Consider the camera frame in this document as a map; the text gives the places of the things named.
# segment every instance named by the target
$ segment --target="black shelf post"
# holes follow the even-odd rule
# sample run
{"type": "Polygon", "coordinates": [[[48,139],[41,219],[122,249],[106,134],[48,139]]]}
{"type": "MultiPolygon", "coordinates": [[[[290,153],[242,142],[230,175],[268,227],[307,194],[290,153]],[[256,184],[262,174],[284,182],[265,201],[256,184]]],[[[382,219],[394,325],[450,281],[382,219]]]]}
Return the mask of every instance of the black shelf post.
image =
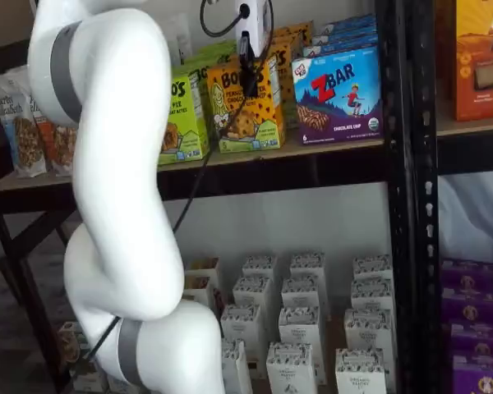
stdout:
{"type": "Polygon", "coordinates": [[[411,98],[405,42],[403,0],[377,0],[381,97],[384,100],[385,147],[389,195],[389,227],[399,355],[399,392],[419,387],[416,343],[415,220],[412,190],[411,98]]]}

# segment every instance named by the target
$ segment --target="cereal bag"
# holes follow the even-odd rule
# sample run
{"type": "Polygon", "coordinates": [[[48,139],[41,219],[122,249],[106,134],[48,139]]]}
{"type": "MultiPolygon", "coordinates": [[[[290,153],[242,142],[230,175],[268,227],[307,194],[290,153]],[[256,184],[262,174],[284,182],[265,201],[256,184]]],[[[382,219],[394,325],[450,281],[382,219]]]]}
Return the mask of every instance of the cereal bag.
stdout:
{"type": "Polygon", "coordinates": [[[33,177],[45,173],[44,148],[29,96],[5,76],[0,76],[0,121],[6,131],[18,175],[33,177]]]}

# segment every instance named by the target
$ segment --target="green snack box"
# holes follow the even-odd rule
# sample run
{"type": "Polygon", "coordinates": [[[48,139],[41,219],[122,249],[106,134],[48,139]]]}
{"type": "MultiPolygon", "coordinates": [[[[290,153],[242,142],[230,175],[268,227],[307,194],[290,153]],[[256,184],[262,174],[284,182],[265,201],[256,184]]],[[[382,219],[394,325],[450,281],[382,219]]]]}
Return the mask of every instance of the green snack box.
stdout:
{"type": "Polygon", "coordinates": [[[209,150],[208,132],[196,73],[172,78],[172,102],[159,165],[201,160],[209,150]]]}

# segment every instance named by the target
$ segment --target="floor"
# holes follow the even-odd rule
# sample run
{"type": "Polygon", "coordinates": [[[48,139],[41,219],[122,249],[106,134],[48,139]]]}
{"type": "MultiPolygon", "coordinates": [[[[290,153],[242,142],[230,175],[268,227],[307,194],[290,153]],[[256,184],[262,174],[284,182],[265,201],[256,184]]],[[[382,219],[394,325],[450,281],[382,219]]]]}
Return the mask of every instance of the floor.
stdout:
{"type": "MultiPolygon", "coordinates": [[[[73,320],[62,280],[61,255],[30,258],[48,316],[56,329],[73,320]]],[[[24,310],[0,274],[0,394],[54,393],[24,310]]]]}

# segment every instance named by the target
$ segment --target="yellow snack box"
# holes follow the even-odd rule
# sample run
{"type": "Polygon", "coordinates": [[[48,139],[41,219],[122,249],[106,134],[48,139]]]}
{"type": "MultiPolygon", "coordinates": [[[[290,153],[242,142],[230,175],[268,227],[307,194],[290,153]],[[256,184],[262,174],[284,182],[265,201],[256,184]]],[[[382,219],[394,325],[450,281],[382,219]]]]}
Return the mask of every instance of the yellow snack box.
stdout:
{"type": "Polygon", "coordinates": [[[210,68],[208,91],[221,153],[278,149],[285,141],[278,60],[267,59],[257,80],[257,98],[249,98],[226,131],[225,126],[243,100],[241,67],[232,61],[210,68]]]}

